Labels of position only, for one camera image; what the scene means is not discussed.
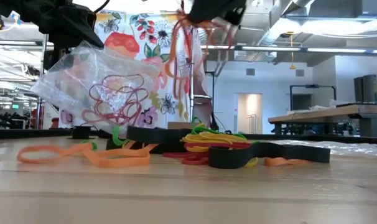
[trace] plastic bag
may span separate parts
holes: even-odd
[[[275,144],[312,146],[331,149],[331,155],[355,156],[355,157],[377,157],[377,144],[345,144],[340,142],[307,142],[296,140],[278,140]]]
[[[159,68],[111,49],[82,43],[41,77],[31,91],[46,102],[112,133],[124,133],[145,108]]]

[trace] wall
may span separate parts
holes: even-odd
[[[215,62],[208,62],[207,70],[214,68]],[[235,93],[262,94],[263,133],[271,134],[274,125],[268,118],[281,116],[290,108],[289,86],[313,83],[312,68],[306,63],[295,63],[297,69],[305,70],[305,77],[296,77],[295,70],[290,70],[290,63],[273,65],[266,62],[228,62],[215,85],[215,112],[226,129],[233,130]],[[246,68],[255,68],[255,76],[246,76]],[[207,77],[207,90],[212,93],[212,78]],[[294,93],[311,94],[313,90],[298,88]]]
[[[337,85],[337,74],[335,71],[335,57],[332,57],[313,67],[313,83],[318,85]],[[314,89],[312,105],[329,106],[330,99],[333,99],[331,88]]]
[[[338,101],[355,101],[353,79],[363,75],[377,76],[377,57],[336,56]]]
[[[312,106],[311,94],[295,94],[292,96],[294,110],[308,110]]]

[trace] orange rubber band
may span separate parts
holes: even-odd
[[[72,146],[70,149],[63,149],[57,146],[28,146],[21,149],[17,155],[17,160],[28,164],[43,164],[49,162],[57,162],[64,157],[82,153],[95,166],[103,168],[119,168],[127,166],[148,166],[150,163],[150,151],[158,144],[149,144],[142,149],[130,149],[134,141],[129,141],[122,149],[113,149],[107,151],[93,152],[92,144],[83,143]],[[49,151],[58,154],[58,157],[46,159],[28,159],[23,157],[27,152]]]
[[[222,26],[222,25],[218,24],[217,22],[203,21],[199,24],[193,24],[192,22],[189,21],[188,15],[186,13],[184,13],[184,10],[177,11],[176,15],[179,18],[179,20],[176,22],[176,24],[175,24],[175,26],[172,30],[172,39],[171,39],[170,52],[169,52],[169,61],[167,63],[165,63],[164,68],[165,68],[166,75],[174,79],[174,85],[173,85],[174,86],[174,90],[173,90],[174,98],[180,99],[181,98],[181,92],[180,92],[181,83],[184,80],[186,80],[186,77],[178,77],[176,69],[175,69],[175,74],[172,74],[172,72],[170,71],[170,65],[172,64],[172,62],[176,61],[176,43],[177,43],[177,34],[178,34],[179,29],[183,28],[183,33],[184,33],[184,36],[185,36],[184,37],[184,39],[185,39],[184,44],[188,49],[188,53],[190,54],[190,55],[188,55],[188,58],[189,58],[191,64],[193,64],[193,58],[192,58],[192,50],[193,49],[192,49],[191,39],[194,38],[194,37],[190,36],[190,34],[187,32],[186,28],[188,28],[188,27],[201,27],[207,33],[208,38],[207,38],[207,41],[205,43],[206,46],[207,46],[205,48],[205,53],[204,53],[203,57],[201,58],[200,63],[197,63],[195,65],[195,67],[192,68],[193,69],[192,75],[197,74],[198,69],[200,69],[200,67],[203,65],[203,61],[205,60],[205,57],[208,55],[208,45],[215,43],[215,41],[213,39],[212,28],[217,27],[227,34],[227,38],[229,40],[229,49],[233,45],[233,37],[231,36],[229,30],[227,30],[225,26]],[[179,92],[178,93],[177,93],[177,90],[176,90],[176,82],[177,81],[179,81]]]
[[[309,164],[310,161],[306,161],[303,159],[285,159],[283,157],[277,158],[265,158],[264,165],[265,166],[286,166],[286,165],[297,165],[297,164]]]

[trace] wooden desk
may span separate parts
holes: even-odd
[[[0,224],[377,223],[377,159],[236,170],[161,156],[125,169],[100,169],[80,156],[16,161],[21,147],[50,142],[74,141],[0,141]]]
[[[350,119],[360,120],[360,136],[377,137],[377,105],[351,105],[306,113],[294,113],[269,118],[269,123],[275,125],[276,134],[281,134],[282,124],[337,123]]]

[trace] black rubber band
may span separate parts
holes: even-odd
[[[330,149],[310,146],[285,146],[260,142],[247,149],[228,150],[222,147],[209,148],[209,166],[219,169],[237,169],[245,166],[252,158],[303,159],[312,162],[330,162]]]

